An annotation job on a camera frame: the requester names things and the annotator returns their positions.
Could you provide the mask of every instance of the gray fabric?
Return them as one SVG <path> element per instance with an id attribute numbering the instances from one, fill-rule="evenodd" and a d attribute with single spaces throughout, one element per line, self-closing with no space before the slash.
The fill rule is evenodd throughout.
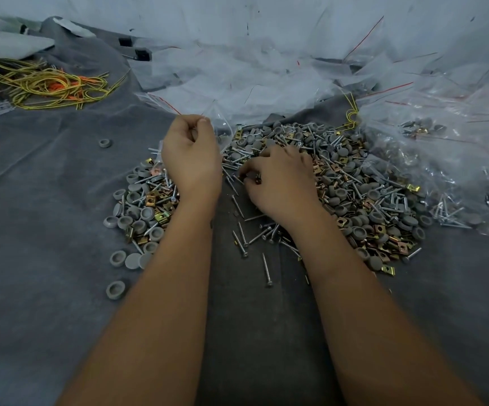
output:
<path id="1" fill-rule="evenodd" d="M 77 38 L 52 21 L 41 32 L 56 41 L 47 59 L 67 71 L 109 71 L 114 82 L 127 70 L 109 46 L 117 34 Z M 108 264 L 124 241 L 102 221 L 111 194 L 172 120 L 137 101 L 138 90 L 130 76 L 81 111 L 0 117 L 0 406 L 53 404 L 118 307 L 105 298 L 106 285 L 137 279 Z M 328 100 L 297 118 L 336 124 L 345 112 L 343 101 Z M 101 138 L 113 146 L 99 148 Z M 333 404 L 340 393 L 303 269 L 292 252 L 261 241 L 240 258 L 230 240 L 230 193 L 224 186 L 214 221 L 197 404 Z M 247 216 L 257 213 L 244 194 L 239 201 Z M 249 237 L 258 224 L 246 223 Z M 269 290 L 261 252 L 275 282 Z M 381 281 L 489 402 L 489 238 L 432 228 L 415 261 Z"/>

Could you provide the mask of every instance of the gray cloth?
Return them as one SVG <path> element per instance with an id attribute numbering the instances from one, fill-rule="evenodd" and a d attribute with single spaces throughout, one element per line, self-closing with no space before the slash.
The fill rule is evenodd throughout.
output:
<path id="1" fill-rule="evenodd" d="M 41 32 L 56 40 L 47 59 L 66 71 L 108 71 L 113 83 L 128 69 L 111 47 L 117 34 L 77 38 L 52 21 Z M 135 91 L 129 76 L 80 111 L 0 117 L 0 406 L 53 404 L 119 305 L 105 298 L 106 285 L 138 277 L 109 265 L 124 240 L 102 221 L 113 209 L 111 194 L 157 145 L 172 115 L 141 104 Z M 338 125 L 345 112 L 333 99 L 295 119 Z M 102 138 L 113 146 L 101 149 Z M 243 212 L 256 214 L 237 189 Z M 197 404 L 333 404 L 340 392 L 303 269 L 292 252 L 261 241 L 240 258 L 230 240 L 230 193 L 224 186 L 214 221 Z M 246 223 L 248 237 L 258 223 Z M 261 252 L 272 289 L 264 287 Z M 489 402 L 489 238 L 431 228 L 414 262 L 381 281 Z"/>

